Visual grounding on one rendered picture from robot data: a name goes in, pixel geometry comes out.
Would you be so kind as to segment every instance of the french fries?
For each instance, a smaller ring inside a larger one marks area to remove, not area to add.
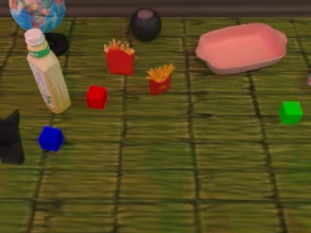
[[[133,54],[135,51],[133,48],[130,48],[129,44],[124,45],[121,41],[117,41],[113,39],[109,42],[109,45],[104,45],[104,52],[108,53],[110,50],[122,50],[126,52],[128,55]]]
[[[167,78],[167,76],[175,70],[173,64],[164,65],[163,67],[150,69],[147,71],[148,80],[154,80],[155,82],[161,82]]]

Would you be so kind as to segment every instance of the red french fries carton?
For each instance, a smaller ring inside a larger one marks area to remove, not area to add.
[[[149,79],[149,88],[150,88],[150,95],[159,95],[162,94],[170,89],[171,86],[171,76],[170,73],[167,78],[164,80],[157,82],[153,79]]]
[[[120,41],[113,40],[109,47],[105,46],[104,53],[110,74],[132,75],[134,72],[134,50],[119,46]]]

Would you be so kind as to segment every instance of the green bottle neck band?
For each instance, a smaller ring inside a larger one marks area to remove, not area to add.
[[[49,47],[49,45],[47,45],[43,50],[38,51],[38,52],[28,50],[28,53],[33,58],[42,58],[42,57],[45,57],[46,55],[48,55],[50,53],[50,47]]]

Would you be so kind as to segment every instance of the globe base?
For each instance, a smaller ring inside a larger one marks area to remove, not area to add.
[[[44,35],[50,49],[57,57],[63,55],[67,51],[69,41],[64,35],[60,33],[46,33]]]

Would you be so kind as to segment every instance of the pink tray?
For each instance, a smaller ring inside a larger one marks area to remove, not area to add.
[[[250,23],[202,35],[196,55],[216,74],[270,66],[286,54],[287,37],[264,23]]]

